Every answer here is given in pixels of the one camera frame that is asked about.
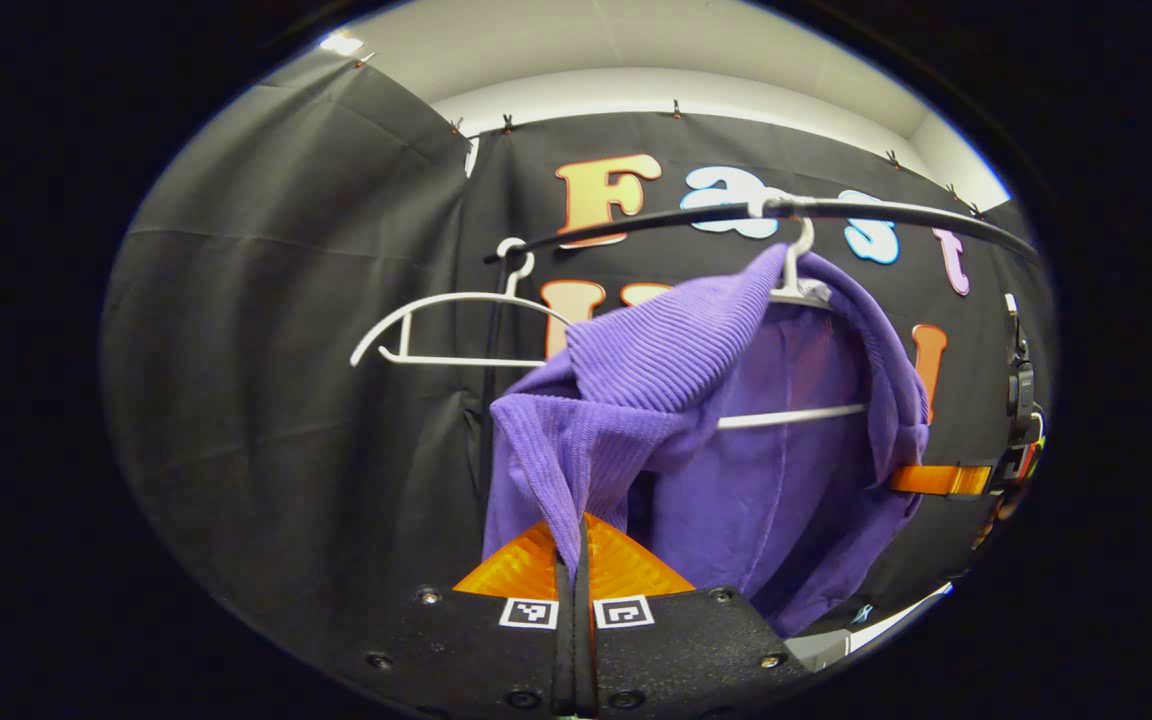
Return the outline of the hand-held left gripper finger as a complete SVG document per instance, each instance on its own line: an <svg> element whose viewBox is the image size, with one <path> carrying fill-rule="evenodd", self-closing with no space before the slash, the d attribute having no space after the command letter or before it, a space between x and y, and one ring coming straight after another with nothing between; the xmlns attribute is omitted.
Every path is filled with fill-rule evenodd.
<svg viewBox="0 0 1152 720"><path fill-rule="evenodd" d="M813 670L732 585L694 585L582 518L576 691L594 719L755 719Z"/></svg>
<svg viewBox="0 0 1152 720"><path fill-rule="evenodd" d="M577 585L544 521L486 558L420 548L332 617L332 670L410 719L577 712Z"/></svg>

